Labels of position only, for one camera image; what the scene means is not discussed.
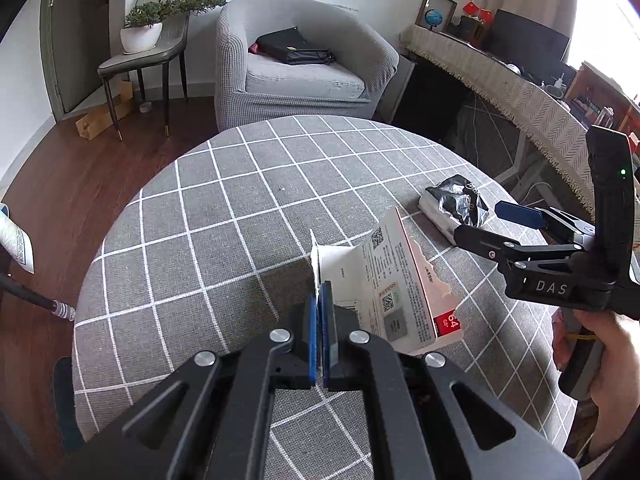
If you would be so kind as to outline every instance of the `qr code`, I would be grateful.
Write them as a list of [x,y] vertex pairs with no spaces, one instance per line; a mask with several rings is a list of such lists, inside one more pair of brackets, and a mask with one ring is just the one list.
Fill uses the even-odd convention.
[[377,228],[371,234],[371,243],[373,243],[373,250],[375,251],[378,246],[385,241],[385,237],[382,235],[382,227]]
[[382,297],[382,309],[387,312],[394,307],[394,297],[390,292],[386,296]]

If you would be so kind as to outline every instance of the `round table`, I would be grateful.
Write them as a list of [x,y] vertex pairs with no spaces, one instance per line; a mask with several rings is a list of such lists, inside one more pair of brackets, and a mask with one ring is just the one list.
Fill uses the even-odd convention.
[[[309,291],[310,229],[319,244],[355,245],[396,206],[462,302],[464,341],[443,353],[562,449],[575,403],[558,389],[552,309],[505,297],[496,265],[451,247],[418,209],[421,190],[457,173],[491,209],[512,201],[433,141],[361,119],[263,121],[178,158],[127,205],[84,279],[73,354],[84,437],[197,351],[275,328]],[[544,243],[495,215],[487,228]],[[276,393],[266,478],[369,478],[368,453],[360,393]]]

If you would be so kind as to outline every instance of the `human hand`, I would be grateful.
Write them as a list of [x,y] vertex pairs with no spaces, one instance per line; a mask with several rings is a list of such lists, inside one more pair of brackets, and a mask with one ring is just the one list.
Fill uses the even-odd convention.
[[[597,457],[622,436],[640,406],[640,324],[611,310],[574,310],[574,315],[604,345],[600,370],[589,389],[598,407],[589,454]],[[571,351],[561,316],[560,310],[553,316],[553,349],[556,367],[564,370]]]

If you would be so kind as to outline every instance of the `window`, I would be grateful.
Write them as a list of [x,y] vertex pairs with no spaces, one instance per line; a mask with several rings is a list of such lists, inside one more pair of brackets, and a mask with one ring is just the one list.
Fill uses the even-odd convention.
[[578,0],[568,63],[588,61],[640,99],[640,18],[628,0]]

